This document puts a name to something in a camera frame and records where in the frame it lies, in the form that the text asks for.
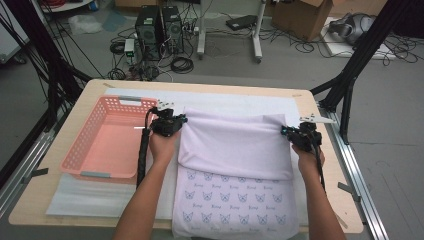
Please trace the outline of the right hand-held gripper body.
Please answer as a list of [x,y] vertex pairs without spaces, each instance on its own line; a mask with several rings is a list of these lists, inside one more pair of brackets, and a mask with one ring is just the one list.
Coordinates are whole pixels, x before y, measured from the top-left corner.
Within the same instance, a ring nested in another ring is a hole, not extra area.
[[292,132],[292,135],[287,139],[306,152],[310,152],[313,148],[317,148],[322,145],[322,134],[317,131],[316,124],[335,123],[335,120],[316,116],[314,114],[306,117],[300,117],[299,120],[301,121],[300,125],[295,127],[297,128],[297,131]]

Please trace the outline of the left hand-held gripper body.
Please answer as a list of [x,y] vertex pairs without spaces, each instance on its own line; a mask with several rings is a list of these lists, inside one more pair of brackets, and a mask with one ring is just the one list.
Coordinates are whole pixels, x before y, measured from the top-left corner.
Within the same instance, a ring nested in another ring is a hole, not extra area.
[[151,109],[152,113],[156,115],[150,124],[150,129],[154,133],[170,137],[178,132],[175,125],[180,120],[177,119],[178,115],[174,114],[173,106],[173,103],[159,101],[157,106]]

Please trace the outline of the lavender cat-print cloth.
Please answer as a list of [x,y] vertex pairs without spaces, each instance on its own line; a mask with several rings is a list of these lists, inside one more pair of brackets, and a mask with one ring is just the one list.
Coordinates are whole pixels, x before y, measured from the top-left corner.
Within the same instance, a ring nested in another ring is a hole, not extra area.
[[216,240],[286,240],[299,231],[285,116],[187,108],[172,231]]

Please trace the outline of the pink plastic basket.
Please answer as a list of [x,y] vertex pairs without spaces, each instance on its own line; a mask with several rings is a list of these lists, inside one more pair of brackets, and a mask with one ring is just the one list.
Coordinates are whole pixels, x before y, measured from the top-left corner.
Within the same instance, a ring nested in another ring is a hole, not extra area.
[[60,170],[79,180],[135,183],[142,129],[152,121],[147,111],[157,103],[146,97],[99,97]]

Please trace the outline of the person's left hand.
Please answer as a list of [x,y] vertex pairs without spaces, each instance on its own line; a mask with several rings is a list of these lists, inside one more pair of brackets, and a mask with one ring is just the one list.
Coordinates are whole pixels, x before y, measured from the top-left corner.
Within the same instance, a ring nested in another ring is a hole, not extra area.
[[158,134],[153,134],[150,137],[150,150],[155,165],[167,166],[169,164],[175,153],[175,146],[178,138],[179,133],[171,137],[164,137]]

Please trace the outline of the person's right hand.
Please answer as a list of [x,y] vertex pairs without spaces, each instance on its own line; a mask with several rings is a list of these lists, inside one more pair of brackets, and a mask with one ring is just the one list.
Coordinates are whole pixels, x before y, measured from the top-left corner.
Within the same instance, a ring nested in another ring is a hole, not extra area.
[[316,155],[312,152],[303,151],[296,145],[293,145],[292,149],[299,157],[298,168],[304,181],[311,179],[319,181],[320,174],[317,167]]

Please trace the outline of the white grid mat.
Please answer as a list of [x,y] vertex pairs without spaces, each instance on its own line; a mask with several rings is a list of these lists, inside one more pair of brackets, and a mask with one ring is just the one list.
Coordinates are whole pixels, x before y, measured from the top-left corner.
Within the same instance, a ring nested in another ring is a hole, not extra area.
[[[177,114],[187,108],[227,116],[283,114],[287,125],[295,126],[299,123],[298,107],[292,97],[124,88],[110,88],[104,95],[154,98],[158,102],[173,103],[172,108]],[[134,191],[135,183],[79,180],[62,172],[46,213],[58,216],[118,217]]]

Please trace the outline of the small white device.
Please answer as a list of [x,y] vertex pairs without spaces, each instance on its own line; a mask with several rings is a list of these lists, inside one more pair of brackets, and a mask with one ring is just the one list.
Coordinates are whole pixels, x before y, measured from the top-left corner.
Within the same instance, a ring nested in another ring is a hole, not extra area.
[[133,65],[136,61],[135,40],[134,39],[126,39],[125,40],[124,54],[126,56],[127,63],[129,65]]

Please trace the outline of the black computer tower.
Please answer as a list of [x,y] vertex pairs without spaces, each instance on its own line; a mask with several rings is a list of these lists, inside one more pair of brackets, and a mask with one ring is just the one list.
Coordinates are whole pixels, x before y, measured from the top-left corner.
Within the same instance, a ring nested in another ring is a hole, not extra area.
[[177,6],[164,6],[162,17],[165,31],[165,40],[168,52],[179,54],[184,52],[182,21]]
[[164,40],[160,8],[143,5],[135,23],[142,56],[146,60],[159,60],[160,44]]

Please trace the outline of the open cardboard box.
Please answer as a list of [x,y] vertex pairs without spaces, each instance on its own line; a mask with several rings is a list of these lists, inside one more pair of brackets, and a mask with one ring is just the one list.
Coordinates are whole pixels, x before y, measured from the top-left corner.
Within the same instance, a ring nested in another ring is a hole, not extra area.
[[274,6],[272,25],[310,42],[320,34],[332,7],[333,0],[280,0]]

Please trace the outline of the black flat device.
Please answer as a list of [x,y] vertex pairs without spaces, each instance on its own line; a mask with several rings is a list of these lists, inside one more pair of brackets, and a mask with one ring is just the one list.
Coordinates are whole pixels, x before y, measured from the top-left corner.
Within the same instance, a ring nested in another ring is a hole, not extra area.
[[255,15],[246,15],[226,21],[226,25],[233,31],[238,31],[253,26],[257,21]]

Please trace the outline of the teal paper sheet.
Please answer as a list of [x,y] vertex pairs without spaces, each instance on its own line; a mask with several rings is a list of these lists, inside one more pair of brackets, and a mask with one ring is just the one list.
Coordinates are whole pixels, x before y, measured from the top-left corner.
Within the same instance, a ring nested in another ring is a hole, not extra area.
[[102,27],[107,32],[115,32],[118,28],[123,26],[127,18],[119,11],[110,11],[102,24]]

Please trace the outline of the large cardboard box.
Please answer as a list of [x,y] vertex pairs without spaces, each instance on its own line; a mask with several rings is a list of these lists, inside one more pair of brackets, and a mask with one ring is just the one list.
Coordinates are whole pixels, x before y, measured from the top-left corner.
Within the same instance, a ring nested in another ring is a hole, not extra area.
[[387,0],[333,0],[330,16],[340,17],[346,13],[378,15]]

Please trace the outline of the grey metal bracket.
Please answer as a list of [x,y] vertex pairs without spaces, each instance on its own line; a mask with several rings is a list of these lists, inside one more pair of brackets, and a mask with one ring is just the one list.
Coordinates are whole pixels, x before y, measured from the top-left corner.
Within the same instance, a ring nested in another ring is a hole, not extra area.
[[349,193],[353,199],[354,202],[360,202],[361,201],[361,196],[359,196],[355,189],[353,189],[352,187],[348,186],[347,184],[344,184],[342,182],[338,182],[337,183],[337,187],[347,193]]
[[21,179],[21,183],[22,184],[28,184],[32,178],[34,177],[38,177],[38,176],[42,176],[42,175],[46,175],[49,172],[49,168],[42,168],[42,169],[37,169],[37,170],[33,170],[29,173],[28,176],[24,176]]

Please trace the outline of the black frame post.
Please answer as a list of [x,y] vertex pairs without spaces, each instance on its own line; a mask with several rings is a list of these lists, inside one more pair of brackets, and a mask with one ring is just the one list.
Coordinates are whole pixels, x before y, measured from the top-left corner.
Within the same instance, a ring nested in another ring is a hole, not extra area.
[[339,102],[343,101],[339,135],[345,144],[349,144],[348,126],[355,82],[391,30],[416,1],[387,0],[342,71],[333,79],[311,90],[313,95],[328,90],[326,97],[319,102],[319,106],[327,112],[334,113]]
[[34,5],[30,0],[0,0],[0,6],[7,6],[11,14],[15,17],[24,33],[33,44],[42,61],[38,61],[32,50],[27,47],[18,33],[0,14],[0,24],[24,50],[30,62],[35,68],[36,74],[41,81],[48,85],[46,100],[47,110],[40,117],[36,125],[0,170],[0,190],[11,178],[12,173],[22,162],[23,156],[29,150],[30,144],[35,141],[38,135],[45,129],[50,130],[58,121],[57,113],[59,108],[65,103],[75,104],[82,93],[83,87],[78,83],[80,79],[83,83],[88,83],[92,77],[78,70],[65,60],[59,52],[53,38],[48,33],[46,27],[40,20]]

